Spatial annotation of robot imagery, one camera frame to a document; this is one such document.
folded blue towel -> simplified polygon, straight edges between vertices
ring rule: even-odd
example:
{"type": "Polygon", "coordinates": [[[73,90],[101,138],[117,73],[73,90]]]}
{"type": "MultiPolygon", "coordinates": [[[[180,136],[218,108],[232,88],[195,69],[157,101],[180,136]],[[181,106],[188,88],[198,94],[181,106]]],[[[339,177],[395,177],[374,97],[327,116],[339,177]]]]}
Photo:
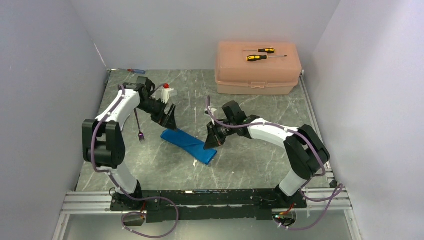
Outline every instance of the folded blue towel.
{"type": "Polygon", "coordinates": [[[214,158],[217,151],[215,149],[203,149],[205,143],[194,136],[191,136],[180,129],[176,131],[166,129],[162,132],[160,137],[174,144],[177,147],[184,149],[187,153],[192,155],[199,162],[202,162],[208,165],[211,160],[214,158]]]}

screwdriver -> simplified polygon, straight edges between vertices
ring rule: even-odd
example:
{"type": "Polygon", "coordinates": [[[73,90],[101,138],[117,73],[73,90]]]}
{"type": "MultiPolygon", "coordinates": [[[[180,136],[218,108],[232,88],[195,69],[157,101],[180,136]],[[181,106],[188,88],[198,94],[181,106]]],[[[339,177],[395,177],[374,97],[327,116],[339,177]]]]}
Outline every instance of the screwdriver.
{"type": "Polygon", "coordinates": [[[281,56],[249,55],[249,56],[246,57],[246,60],[248,62],[256,62],[256,61],[259,61],[259,60],[262,60],[262,59],[266,60],[268,58],[284,58],[284,57],[287,57],[287,55],[281,55],[281,56]]]}
{"type": "Polygon", "coordinates": [[[276,52],[274,48],[267,47],[267,48],[261,48],[257,50],[258,53],[267,53],[267,54],[273,54],[276,52]]]}

marble surface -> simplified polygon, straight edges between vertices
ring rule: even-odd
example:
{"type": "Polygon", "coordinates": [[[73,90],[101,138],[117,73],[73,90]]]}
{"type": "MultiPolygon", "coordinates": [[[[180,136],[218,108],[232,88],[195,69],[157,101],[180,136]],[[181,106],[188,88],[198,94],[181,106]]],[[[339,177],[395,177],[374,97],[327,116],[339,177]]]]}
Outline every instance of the marble surface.
{"type": "MultiPolygon", "coordinates": [[[[284,126],[311,124],[305,94],[299,85],[289,95],[281,96],[218,94],[213,70],[148,70],[145,75],[113,71],[99,114],[115,99],[118,84],[135,83],[138,76],[146,76],[156,85],[169,83],[178,91],[171,100],[176,105],[177,126],[202,141],[206,140],[206,125],[211,120],[204,115],[207,95],[210,95],[211,106],[218,109],[218,118],[225,116],[222,105],[235,100],[248,116],[258,115],[284,126]]],[[[212,162],[204,165],[181,148],[162,140],[160,135],[165,129],[151,121],[150,115],[141,110],[138,114],[146,137],[144,143],[138,140],[134,114],[127,119],[122,135],[126,147],[124,162],[143,190],[275,188],[290,170],[283,148],[237,135],[227,137],[226,143],[217,148],[212,162]]],[[[77,191],[107,191],[112,187],[105,174],[95,173],[92,166],[84,162],[77,191]]],[[[323,176],[314,178],[308,187],[328,188],[329,184],[323,176]]]]}

